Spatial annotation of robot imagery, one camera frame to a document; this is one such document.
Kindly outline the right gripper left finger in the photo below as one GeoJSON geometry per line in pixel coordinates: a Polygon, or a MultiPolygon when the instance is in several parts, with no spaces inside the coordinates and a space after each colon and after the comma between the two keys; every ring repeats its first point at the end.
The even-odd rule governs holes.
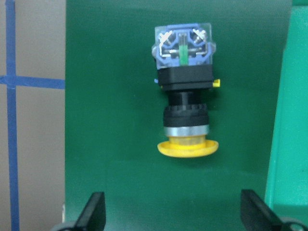
{"type": "Polygon", "coordinates": [[[75,222],[73,231],[103,231],[106,225],[104,192],[94,192],[75,222]]]}

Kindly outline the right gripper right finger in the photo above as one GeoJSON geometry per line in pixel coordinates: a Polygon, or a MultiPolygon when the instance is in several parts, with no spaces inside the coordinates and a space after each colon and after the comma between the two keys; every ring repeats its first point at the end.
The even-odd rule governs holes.
{"type": "Polygon", "coordinates": [[[240,218],[247,231],[282,229],[282,221],[253,190],[241,190],[240,218]]]}

